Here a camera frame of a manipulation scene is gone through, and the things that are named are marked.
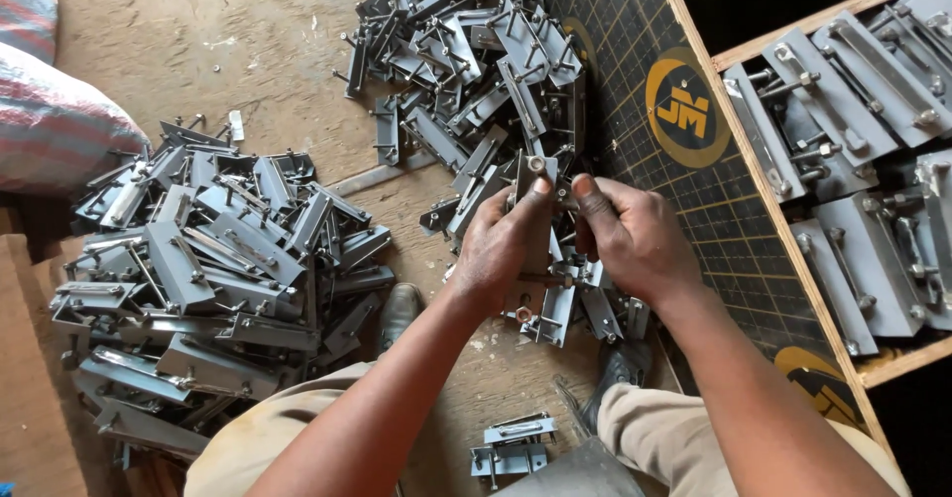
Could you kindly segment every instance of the black shoe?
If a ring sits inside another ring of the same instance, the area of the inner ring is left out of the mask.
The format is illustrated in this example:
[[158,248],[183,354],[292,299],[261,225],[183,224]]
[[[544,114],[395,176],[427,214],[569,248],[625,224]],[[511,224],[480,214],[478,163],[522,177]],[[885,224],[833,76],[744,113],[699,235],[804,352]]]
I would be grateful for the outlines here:
[[377,356],[397,342],[397,338],[420,315],[422,308],[420,289],[415,284],[393,285],[384,310],[380,312],[380,345],[377,346]]
[[645,341],[623,341],[610,345],[602,342],[598,353],[601,379],[591,398],[582,407],[582,423],[591,432],[598,434],[598,412],[601,397],[615,383],[645,385],[645,376],[651,370],[651,346]]

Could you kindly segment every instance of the khaki trousers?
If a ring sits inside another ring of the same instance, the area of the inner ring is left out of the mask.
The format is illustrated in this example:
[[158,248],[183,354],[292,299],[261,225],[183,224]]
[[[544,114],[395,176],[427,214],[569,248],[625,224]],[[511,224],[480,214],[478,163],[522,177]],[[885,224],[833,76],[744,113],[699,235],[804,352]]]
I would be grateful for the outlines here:
[[[188,470],[184,497],[244,495],[278,453],[369,369],[369,364],[356,364],[300,383],[226,425]],[[878,445],[859,430],[830,425],[893,490],[909,495]],[[598,431],[625,466],[656,478],[672,496],[737,495],[700,398],[617,384],[602,397]]]

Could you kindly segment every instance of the polypropylene bag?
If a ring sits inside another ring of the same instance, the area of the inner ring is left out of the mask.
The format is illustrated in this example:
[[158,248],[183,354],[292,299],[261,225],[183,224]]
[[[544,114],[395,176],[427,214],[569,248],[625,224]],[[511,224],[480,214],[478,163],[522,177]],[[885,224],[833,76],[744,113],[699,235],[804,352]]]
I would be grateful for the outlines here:
[[51,64],[56,0],[0,0],[0,190],[70,196],[139,153],[145,133],[116,103]]

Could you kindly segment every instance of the stacked brackets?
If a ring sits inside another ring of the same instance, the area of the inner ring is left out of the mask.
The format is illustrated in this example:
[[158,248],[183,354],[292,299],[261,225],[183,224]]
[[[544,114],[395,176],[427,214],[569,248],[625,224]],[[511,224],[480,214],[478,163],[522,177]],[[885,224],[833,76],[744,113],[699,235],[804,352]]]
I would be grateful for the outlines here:
[[[573,318],[588,319],[599,339],[639,331],[644,303],[633,308],[601,263],[566,248],[577,210],[570,176],[585,147],[586,76],[574,38],[545,12],[545,0],[366,0],[357,13],[360,26],[342,35],[353,45],[345,95],[356,97],[367,76],[404,86],[373,103],[379,162],[399,164],[421,148],[453,176],[456,194],[422,214],[422,231],[453,239],[458,254],[484,200],[515,186],[512,204],[546,175],[563,208],[533,227],[508,316],[534,341],[557,346]],[[636,325],[629,316],[639,309]]]
[[491,489],[496,491],[497,475],[531,474],[547,466],[541,437],[548,434],[555,443],[555,430],[555,418],[544,411],[489,427],[482,432],[485,446],[470,448],[470,474],[489,477]]
[[89,183],[74,228],[96,234],[50,309],[100,433],[192,460],[253,401],[344,364],[393,283],[373,260],[391,238],[305,153],[162,127],[153,156]]
[[952,0],[799,28],[723,74],[847,351],[952,329]]

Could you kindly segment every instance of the dirt floor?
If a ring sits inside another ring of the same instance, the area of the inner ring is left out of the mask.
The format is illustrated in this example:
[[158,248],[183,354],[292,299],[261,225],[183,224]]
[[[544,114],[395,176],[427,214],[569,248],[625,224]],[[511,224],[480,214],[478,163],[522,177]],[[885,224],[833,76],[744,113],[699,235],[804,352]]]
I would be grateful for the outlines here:
[[[350,48],[339,35],[355,26],[356,1],[60,0],[56,66],[99,88],[155,140],[159,120],[202,113],[217,130],[240,109],[244,151],[308,151],[320,182],[331,184],[377,160],[373,119],[330,75],[347,67]],[[449,182],[430,166],[351,197],[393,232],[385,261],[398,279],[430,299],[453,258],[417,219],[450,193]],[[562,430],[550,457],[577,444],[552,379],[564,376],[587,398],[597,342],[577,326],[565,349],[534,345],[516,325],[487,320],[470,341],[411,454],[406,495],[488,494],[488,481],[470,477],[469,448],[500,420],[547,410]]]

